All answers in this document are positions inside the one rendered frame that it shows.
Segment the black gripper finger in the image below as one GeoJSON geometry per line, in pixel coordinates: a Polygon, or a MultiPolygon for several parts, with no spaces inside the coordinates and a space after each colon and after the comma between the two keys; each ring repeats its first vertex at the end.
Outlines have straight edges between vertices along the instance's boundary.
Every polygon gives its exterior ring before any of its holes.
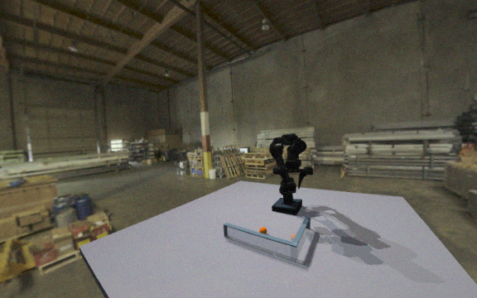
{"type": "Polygon", "coordinates": [[[282,177],[282,179],[283,179],[283,181],[284,181],[284,184],[285,184],[285,186],[286,186],[286,188],[287,188],[287,176],[286,176],[285,174],[282,174],[282,173],[280,173],[279,175],[282,177]]]}
{"type": "Polygon", "coordinates": [[[299,185],[298,185],[298,188],[297,188],[297,189],[300,188],[301,181],[302,181],[302,179],[303,179],[304,176],[306,176],[306,173],[300,173],[300,176],[299,176],[299,185]]]}

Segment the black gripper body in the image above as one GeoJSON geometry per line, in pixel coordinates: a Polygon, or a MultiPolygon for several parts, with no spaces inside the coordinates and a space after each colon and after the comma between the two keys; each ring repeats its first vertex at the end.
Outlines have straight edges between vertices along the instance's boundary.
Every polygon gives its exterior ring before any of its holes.
{"type": "MultiPolygon", "coordinates": [[[[298,160],[299,157],[298,156],[287,156],[287,161],[295,161],[295,160],[298,160]]],[[[286,173],[306,173],[306,175],[313,175],[313,168],[312,167],[304,167],[303,170],[299,170],[299,169],[292,169],[292,168],[286,168],[286,169],[282,169],[281,167],[274,167],[273,168],[273,173],[275,175],[279,175],[280,173],[282,174],[286,174],[286,173]]]]}

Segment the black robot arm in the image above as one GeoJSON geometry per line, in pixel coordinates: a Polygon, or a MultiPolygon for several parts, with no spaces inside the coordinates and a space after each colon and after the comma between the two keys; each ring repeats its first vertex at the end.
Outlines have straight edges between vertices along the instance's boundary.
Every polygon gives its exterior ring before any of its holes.
{"type": "MultiPolygon", "coordinates": [[[[281,167],[282,169],[286,168],[292,168],[292,169],[300,169],[301,166],[301,160],[295,160],[295,161],[285,161],[284,164],[284,159],[282,157],[283,154],[283,149],[284,146],[288,146],[287,148],[287,156],[298,156],[302,152],[306,150],[306,143],[301,140],[300,137],[298,137],[295,133],[290,133],[290,134],[283,134],[282,137],[275,137],[273,139],[273,142],[270,145],[270,153],[272,156],[276,159],[278,167],[281,167]],[[277,145],[278,143],[281,143],[281,145],[277,145]]],[[[287,188],[284,184],[284,181],[281,177],[281,183],[280,183],[280,188],[279,192],[280,194],[283,195],[283,202],[282,204],[289,204],[292,205],[295,200],[293,201],[293,193],[296,193],[296,183],[293,179],[293,177],[289,177],[288,173],[285,174],[287,176],[287,188]]]]}

